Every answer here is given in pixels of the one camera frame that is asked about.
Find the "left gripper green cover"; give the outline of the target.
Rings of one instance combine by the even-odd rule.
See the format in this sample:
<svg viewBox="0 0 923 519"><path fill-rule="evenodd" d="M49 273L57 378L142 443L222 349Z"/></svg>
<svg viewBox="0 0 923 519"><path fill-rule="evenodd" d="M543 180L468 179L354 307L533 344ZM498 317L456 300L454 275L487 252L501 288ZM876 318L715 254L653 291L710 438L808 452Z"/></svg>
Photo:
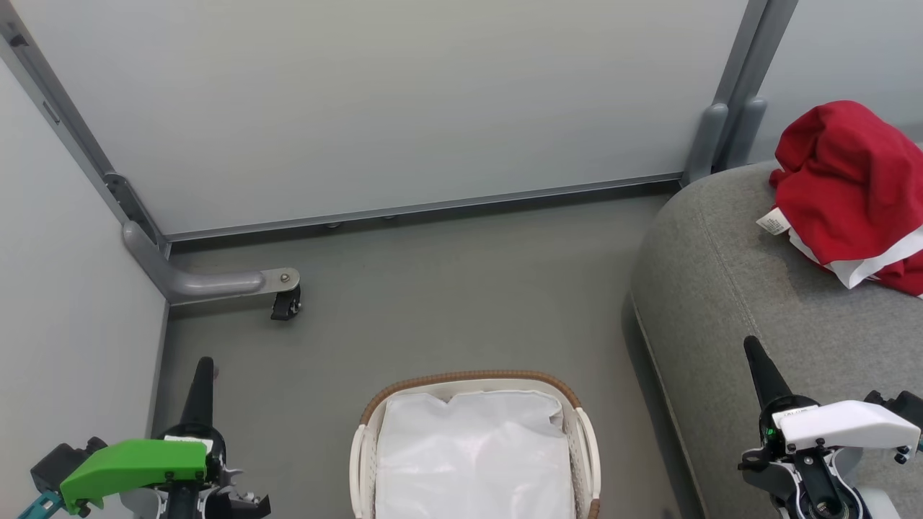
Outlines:
<svg viewBox="0 0 923 519"><path fill-rule="evenodd" d="M87 518L118 496L138 518L267 518L268 496L241 494L228 469L224 437L214 427L216 367L199 359L180 425L158 439L130 439L109 445L97 437L86 448L61 443L30 470L39 496L32 518L62 510Z"/></svg>

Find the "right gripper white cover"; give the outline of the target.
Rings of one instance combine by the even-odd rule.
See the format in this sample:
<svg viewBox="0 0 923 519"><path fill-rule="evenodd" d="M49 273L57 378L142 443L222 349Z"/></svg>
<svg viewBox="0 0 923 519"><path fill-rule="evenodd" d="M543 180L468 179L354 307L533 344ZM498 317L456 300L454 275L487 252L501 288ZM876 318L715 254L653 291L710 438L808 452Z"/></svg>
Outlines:
<svg viewBox="0 0 923 519"><path fill-rule="evenodd" d="M865 451L891 451L899 464L921 451L921 399L909 391L886 400L817 405L794 395L756 336L743 341L757 394L761 447L742 454L745 483L766 492L782 518L896 518L881 489L854 485Z"/></svg>

